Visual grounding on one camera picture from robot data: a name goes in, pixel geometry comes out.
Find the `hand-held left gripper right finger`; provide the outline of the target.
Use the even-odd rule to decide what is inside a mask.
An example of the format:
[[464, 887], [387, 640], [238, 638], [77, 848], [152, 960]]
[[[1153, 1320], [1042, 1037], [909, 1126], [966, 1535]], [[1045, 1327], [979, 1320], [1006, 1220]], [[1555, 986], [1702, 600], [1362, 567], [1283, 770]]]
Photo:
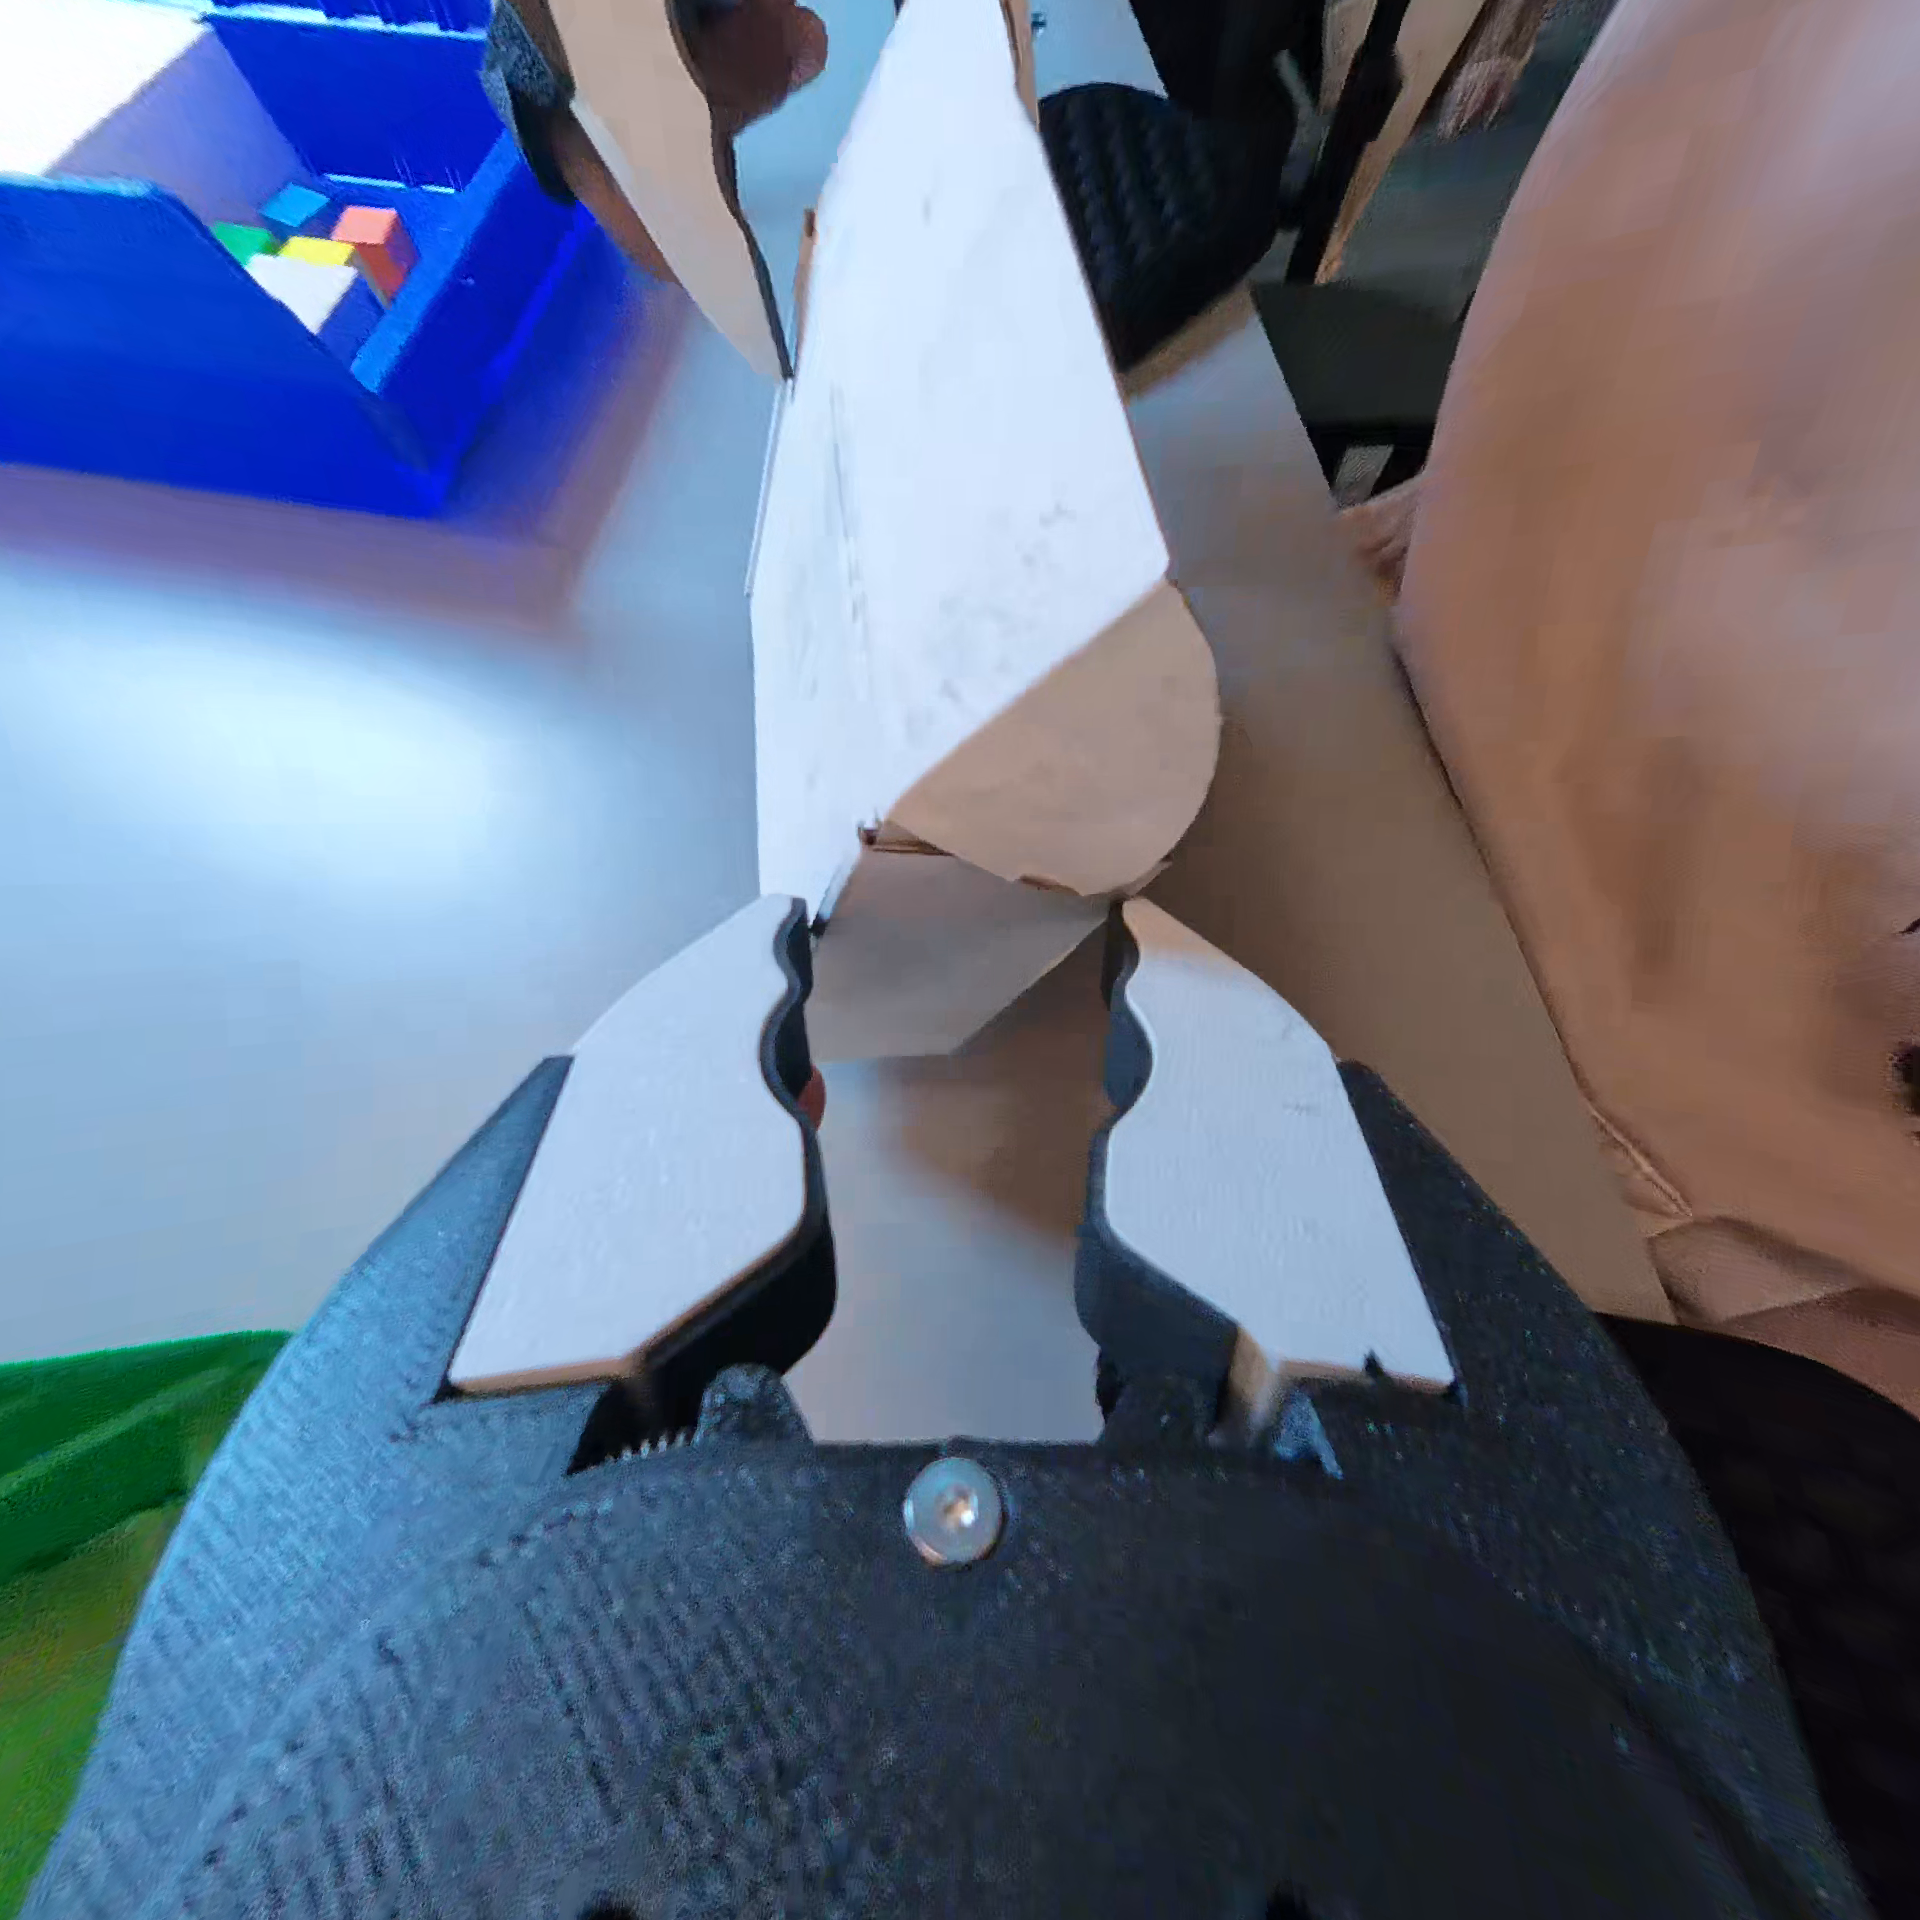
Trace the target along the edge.
[[1450, 1349], [1338, 1055], [1165, 908], [1111, 922], [1111, 1117], [1088, 1154], [1074, 1308], [1125, 1382], [1450, 1390]]

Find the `green plastic bin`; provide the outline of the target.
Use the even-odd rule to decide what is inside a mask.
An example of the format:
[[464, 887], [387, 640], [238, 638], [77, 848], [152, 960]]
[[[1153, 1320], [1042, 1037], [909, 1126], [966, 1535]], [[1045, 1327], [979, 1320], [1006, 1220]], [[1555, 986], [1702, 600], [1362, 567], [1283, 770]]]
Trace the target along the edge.
[[181, 1511], [288, 1338], [250, 1329], [2, 1367], [2, 1916], [72, 1807]]

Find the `blue plastic bin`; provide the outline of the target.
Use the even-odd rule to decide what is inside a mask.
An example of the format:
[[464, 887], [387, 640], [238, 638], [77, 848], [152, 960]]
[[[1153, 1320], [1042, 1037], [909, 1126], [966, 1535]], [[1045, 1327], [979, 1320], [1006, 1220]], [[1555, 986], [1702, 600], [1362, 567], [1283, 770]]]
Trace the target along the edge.
[[[6, 462], [421, 519], [507, 409], [539, 448], [632, 289], [482, 87], [489, 4], [7, 4]], [[319, 341], [209, 224], [303, 180], [398, 208], [419, 265]]]

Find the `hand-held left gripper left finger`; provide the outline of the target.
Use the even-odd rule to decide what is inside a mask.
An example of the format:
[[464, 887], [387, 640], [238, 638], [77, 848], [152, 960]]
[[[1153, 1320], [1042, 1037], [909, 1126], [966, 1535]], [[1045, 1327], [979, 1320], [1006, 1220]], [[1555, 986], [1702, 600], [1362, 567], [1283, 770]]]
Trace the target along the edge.
[[449, 1362], [455, 1394], [635, 1378], [727, 1344], [785, 1368], [832, 1314], [801, 1094], [809, 913], [763, 896], [632, 985], [559, 1100]]

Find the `white cardboard box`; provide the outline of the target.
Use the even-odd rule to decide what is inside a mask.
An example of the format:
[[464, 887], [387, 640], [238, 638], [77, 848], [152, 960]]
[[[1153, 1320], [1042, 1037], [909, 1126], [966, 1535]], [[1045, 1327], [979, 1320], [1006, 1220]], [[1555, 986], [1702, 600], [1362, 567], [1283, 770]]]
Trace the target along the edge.
[[1005, 4], [906, 4], [814, 209], [752, 558], [759, 887], [830, 1062], [946, 1054], [1177, 848], [1216, 665]]

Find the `black mesh chair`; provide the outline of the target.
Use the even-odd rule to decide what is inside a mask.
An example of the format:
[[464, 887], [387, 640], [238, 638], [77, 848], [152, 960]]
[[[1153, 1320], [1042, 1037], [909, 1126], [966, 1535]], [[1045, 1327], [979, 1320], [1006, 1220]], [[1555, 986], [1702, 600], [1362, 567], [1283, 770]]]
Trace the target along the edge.
[[1321, 4], [1135, 1], [1161, 92], [1041, 98], [1041, 134], [1114, 368], [1127, 376], [1243, 282], [1291, 226], [1304, 112], [1281, 72]]

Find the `person's beige shirt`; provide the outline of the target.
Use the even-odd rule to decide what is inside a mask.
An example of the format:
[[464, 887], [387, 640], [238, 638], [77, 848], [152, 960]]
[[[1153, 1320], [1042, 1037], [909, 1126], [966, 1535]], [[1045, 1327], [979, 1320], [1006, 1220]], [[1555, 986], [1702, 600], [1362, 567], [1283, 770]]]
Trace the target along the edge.
[[1617, 4], [1400, 658], [1671, 1308], [1917, 1409], [1919, 16]]

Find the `orange cube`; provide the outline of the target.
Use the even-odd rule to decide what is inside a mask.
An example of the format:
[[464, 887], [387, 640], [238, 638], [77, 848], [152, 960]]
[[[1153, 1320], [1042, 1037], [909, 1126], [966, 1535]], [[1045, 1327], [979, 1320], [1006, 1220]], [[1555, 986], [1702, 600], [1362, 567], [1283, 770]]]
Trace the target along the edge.
[[385, 306], [393, 306], [419, 265], [416, 240], [398, 208], [350, 202], [328, 240], [345, 249], [361, 279]]

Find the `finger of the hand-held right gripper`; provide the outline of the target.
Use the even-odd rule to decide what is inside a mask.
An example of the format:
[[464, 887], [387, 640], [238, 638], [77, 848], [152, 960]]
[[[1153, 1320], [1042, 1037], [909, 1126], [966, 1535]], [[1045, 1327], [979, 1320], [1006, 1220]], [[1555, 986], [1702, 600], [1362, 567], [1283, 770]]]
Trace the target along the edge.
[[763, 376], [791, 373], [777, 295], [738, 202], [737, 134], [798, 87], [795, 4], [533, 1], [539, 94], [606, 172], [665, 274]]

